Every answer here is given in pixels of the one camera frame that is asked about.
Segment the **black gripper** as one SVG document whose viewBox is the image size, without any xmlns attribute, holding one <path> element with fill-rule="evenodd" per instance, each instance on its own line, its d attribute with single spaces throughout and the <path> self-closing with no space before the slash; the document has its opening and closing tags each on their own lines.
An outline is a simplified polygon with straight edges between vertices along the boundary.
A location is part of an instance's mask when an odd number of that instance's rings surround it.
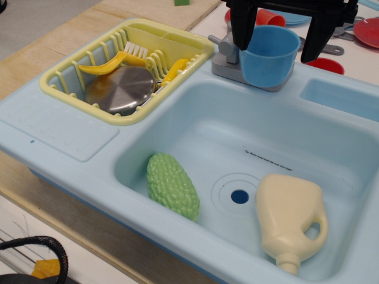
<svg viewBox="0 0 379 284">
<path fill-rule="evenodd" d="M 226 1 L 226 6 L 230 8 L 233 41 L 240 50 L 248 48 L 260 8 L 312 17 L 302 63 L 316 60 L 335 27 L 352 23 L 358 13 L 357 1 Z"/>
</svg>

